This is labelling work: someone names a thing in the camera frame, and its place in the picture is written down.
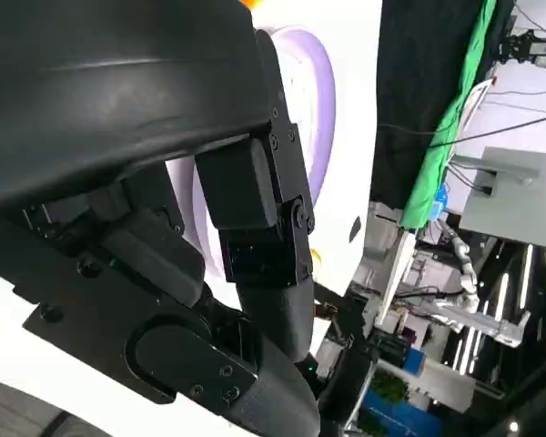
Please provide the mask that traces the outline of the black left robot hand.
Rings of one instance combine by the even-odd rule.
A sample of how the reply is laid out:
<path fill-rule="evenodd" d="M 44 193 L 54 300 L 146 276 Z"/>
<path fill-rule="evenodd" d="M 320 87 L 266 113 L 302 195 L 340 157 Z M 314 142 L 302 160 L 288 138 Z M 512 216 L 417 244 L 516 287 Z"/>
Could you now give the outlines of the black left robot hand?
<path fill-rule="evenodd" d="M 0 1 L 0 277 L 25 327 L 157 404 L 316 436 L 315 227 L 239 1 Z"/>

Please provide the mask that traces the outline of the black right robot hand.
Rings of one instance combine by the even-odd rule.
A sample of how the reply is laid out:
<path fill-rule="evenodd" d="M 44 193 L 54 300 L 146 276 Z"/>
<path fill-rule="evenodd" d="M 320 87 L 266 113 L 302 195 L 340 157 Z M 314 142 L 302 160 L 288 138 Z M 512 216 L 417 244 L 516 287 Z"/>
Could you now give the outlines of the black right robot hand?
<path fill-rule="evenodd" d="M 315 282 L 314 301 L 314 316 L 317 319 L 336 322 L 341 330 L 347 332 L 362 330 L 364 320 L 361 307 L 354 300 Z"/>

